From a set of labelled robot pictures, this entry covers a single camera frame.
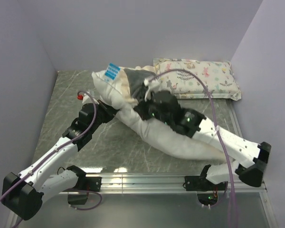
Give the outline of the white pillow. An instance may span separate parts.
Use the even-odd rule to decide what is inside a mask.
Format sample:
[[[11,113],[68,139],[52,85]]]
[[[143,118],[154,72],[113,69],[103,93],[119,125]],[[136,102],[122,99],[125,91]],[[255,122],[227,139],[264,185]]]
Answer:
[[[226,162],[221,148],[217,149],[205,142],[180,135],[154,118],[143,121],[134,111],[134,107],[125,101],[118,90],[117,77],[110,79],[105,75],[104,70],[92,73],[94,85],[100,94],[101,101],[116,110],[118,109],[116,118],[136,132],[144,142],[175,158]]]

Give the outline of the grey pillowcase with cream ruffle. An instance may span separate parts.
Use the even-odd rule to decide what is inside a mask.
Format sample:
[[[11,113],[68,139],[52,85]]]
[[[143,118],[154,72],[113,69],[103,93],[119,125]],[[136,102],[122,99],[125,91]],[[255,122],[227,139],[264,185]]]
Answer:
[[[142,100],[144,99],[144,80],[152,79],[155,76],[156,71],[153,66],[121,67],[116,79],[117,88],[125,101],[135,107],[139,103],[140,95],[142,95]]]

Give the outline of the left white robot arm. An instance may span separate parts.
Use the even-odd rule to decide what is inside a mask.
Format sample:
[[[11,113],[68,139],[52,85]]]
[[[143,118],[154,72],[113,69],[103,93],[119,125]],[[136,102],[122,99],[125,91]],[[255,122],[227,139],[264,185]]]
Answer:
[[[29,220],[60,192],[89,190],[86,172],[77,166],[69,166],[54,177],[51,175],[90,142],[96,129],[111,121],[117,112],[101,101],[83,105],[78,117],[46,154],[19,174],[10,172],[4,178],[0,203],[23,220]]]

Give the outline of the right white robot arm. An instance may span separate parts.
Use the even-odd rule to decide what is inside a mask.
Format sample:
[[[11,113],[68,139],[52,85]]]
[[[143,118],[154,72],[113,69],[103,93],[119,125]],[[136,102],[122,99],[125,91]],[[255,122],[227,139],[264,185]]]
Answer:
[[[157,119],[185,139],[206,143],[223,152],[227,162],[206,165],[196,180],[198,190],[210,190],[236,177],[248,186],[261,186],[270,144],[251,142],[219,127],[215,118],[209,119],[192,108],[181,107],[169,91],[151,93],[150,99],[140,101],[134,110],[144,121]]]

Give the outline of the animal print pillow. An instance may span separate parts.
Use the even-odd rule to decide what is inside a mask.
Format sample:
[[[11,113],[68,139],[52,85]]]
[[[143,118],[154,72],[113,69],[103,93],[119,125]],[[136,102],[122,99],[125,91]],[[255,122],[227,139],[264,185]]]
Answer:
[[[212,98],[234,101],[242,98],[230,61],[155,58],[153,66],[156,74],[170,69],[178,70],[165,74],[159,81],[163,90],[169,90],[179,99],[208,98],[201,83],[192,75],[179,71],[179,69],[188,70],[195,74],[208,88]]]

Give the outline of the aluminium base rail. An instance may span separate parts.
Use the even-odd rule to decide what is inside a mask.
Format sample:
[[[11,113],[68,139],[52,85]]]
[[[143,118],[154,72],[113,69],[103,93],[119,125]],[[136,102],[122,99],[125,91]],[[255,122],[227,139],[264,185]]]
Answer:
[[[185,173],[130,173],[125,167],[119,167],[116,171],[105,173],[102,170],[91,170],[81,168],[86,172],[87,177],[100,176],[102,178],[101,189],[102,193],[117,193],[117,194],[164,194],[164,193],[184,193],[190,192],[183,188],[185,176],[200,176],[206,162],[198,162],[195,166],[199,169],[200,173],[189,172]],[[58,168],[51,176],[61,174],[65,169]],[[267,188],[265,182],[262,181],[260,187],[251,187],[239,180],[238,177],[234,178],[234,182],[228,181],[228,189],[226,197],[231,196],[231,190],[239,193],[257,192],[262,202],[263,211],[265,214],[268,227],[276,228],[278,225],[272,212],[271,204],[268,201]]]

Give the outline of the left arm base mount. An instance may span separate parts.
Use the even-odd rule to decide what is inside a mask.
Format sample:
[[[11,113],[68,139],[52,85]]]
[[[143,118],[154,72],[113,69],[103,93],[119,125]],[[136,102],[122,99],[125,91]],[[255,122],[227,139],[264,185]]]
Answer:
[[[79,192],[79,194],[68,194],[67,202],[71,206],[85,205],[88,197],[95,192],[99,193],[101,189],[102,178],[100,176],[84,177],[79,180],[71,192]]]

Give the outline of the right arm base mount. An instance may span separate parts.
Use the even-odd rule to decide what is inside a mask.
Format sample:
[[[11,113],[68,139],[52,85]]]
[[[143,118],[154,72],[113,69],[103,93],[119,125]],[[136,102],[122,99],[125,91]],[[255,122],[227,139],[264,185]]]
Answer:
[[[218,205],[226,195],[228,182],[213,184],[201,176],[185,176],[183,188],[186,191],[197,192],[198,203],[209,209]]]

